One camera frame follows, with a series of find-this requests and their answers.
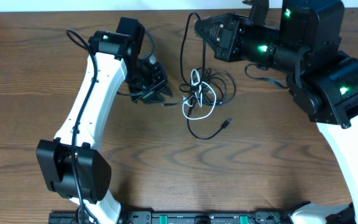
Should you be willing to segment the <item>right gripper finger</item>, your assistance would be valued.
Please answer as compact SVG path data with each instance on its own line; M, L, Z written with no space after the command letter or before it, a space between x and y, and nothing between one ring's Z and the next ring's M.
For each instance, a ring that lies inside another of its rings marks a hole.
M201 37L212 48L216 49L220 42L219 26L195 27L196 35Z
M221 31L228 19L228 14L213 16L206 19L198 20L195 24L195 31Z

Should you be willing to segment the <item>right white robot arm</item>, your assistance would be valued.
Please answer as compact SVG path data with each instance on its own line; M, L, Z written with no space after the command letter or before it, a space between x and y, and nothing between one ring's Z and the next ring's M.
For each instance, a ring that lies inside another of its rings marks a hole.
M296 205L281 223L358 223L358 59L339 50L344 4L340 0L282 4L280 27L265 23L268 1L251 1L248 16L202 19L195 33L225 62L247 60L287 74L293 101L317 124L331 146L351 203Z

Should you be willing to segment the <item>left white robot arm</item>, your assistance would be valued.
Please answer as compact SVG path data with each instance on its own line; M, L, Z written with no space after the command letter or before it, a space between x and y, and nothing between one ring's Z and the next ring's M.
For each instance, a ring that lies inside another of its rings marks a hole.
M39 141L36 157L49 191L78 207L48 220L122 223L121 204L109 189L111 167L101 155L104 127L122 83L133 102L161 103L170 94L167 76L153 53L139 55L147 31L137 19L122 17L115 32L99 30L88 40L66 33L87 51L86 73L67 119L51 141Z

